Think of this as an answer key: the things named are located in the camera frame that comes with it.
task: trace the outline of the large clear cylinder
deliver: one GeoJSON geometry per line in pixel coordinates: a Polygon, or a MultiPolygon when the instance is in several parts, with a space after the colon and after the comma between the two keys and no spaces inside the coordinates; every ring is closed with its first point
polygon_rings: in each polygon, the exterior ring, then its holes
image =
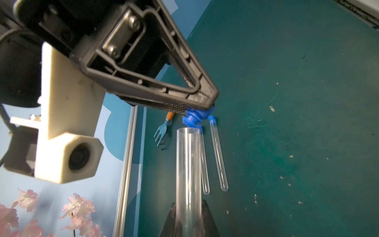
{"type": "Polygon", "coordinates": [[[204,232],[201,218],[200,130],[177,130],[176,219],[177,237],[198,237],[204,232]]]}
{"type": "Polygon", "coordinates": [[[212,133],[213,149],[215,150],[216,165],[217,165],[218,178],[220,180],[221,190],[227,191],[229,187],[228,187],[228,181],[226,180],[224,160],[222,159],[221,145],[220,145],[220,139],[218,137],[216,119],[213,115],[211,115],[208,117],[208,120],[209,120],[211,133],[212,133]]]}

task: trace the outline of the metal bolt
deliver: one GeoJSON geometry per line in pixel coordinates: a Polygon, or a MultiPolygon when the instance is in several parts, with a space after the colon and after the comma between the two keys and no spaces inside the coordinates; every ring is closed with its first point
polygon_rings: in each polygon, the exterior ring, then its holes
{"type": "Polygon", "coordinates": [[[107,49],[108,49],[108,55],[111,56],[112,58],[118,59],[120,57],[120,52],[118,51],[116,46],[111,44],[108,46],[107,49]]]}
{"type": "Polygon", "coordinates": [[[129,28],[133,31],[138,31],[141,27],[141,22],[136,16],[133,15],[128,18],[128,24],[129,28]]]}

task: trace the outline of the fork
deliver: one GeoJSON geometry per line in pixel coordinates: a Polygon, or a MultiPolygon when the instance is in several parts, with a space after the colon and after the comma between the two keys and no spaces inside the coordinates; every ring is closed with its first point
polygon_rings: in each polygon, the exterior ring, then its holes
{"type": "Polygon", "coordinates": [[[162,140],[162,137],[166,134],[166,131],[167,131],[167,123],[172,120],[172,118],[174,117],[175,113],[173,112],[168,112],[167,113],[167,116],[166,116],[166,120],[164,121],[164,123],[158,127],[157,131],[155,132],[155,135],[154,135],[154,138],[155,138],[155,142],[157,143],[157,147],[159,149],[161,149],[159,147],[159,144],[162,140]]]}

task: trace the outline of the teal table surface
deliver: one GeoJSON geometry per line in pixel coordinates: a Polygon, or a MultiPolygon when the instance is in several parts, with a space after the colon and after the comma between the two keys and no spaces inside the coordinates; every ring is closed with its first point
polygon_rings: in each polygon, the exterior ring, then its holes
{"type": "MultiPolygon", "coordinates": [[[[212,0],[188,43],[220,90],[229,190],[204,121],[202,198],[221,236],[377,236],[379,32],[328,0],[212,0]]],[[[162,80],[182,84],[171,67],[162,80]]],[[[158,236],[175,202],[184,125],[160,151],[165,115],[147,109],[139,236],[158,236]]]]}

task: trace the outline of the test tube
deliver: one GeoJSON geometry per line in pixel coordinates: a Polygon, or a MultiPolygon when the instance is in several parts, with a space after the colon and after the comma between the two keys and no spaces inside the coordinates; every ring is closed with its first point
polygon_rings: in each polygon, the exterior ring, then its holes
{"type": "Polygon", "coordinates": [[[177,130],[175,232],[180,237],[203,236],[201,218],[200,131],[177,130]]]}
{"type": "Polygon", "coordinates": [[[209,116],[208,119],[209,119],[209,123],[211,127],[213,148],[215,150],[216,165],[217,165],[218,177],[220,179],[220,186],[223,191],[227,191],[228,181],[226,180],[226,173],[225,173],[224,161],[222,159],[220,139],[218,138],[216,119],[213,115],[209,116]]]}
{"type": "Polygon", "coordinates": [[[201,181],[203,183],[203,192],[205,195],[209,194],[209,180],[207,160],[205,158],[204,136],[203,127],[199,124],[196,126],[200,130],[200,148],[201,148],[201,181]]]}

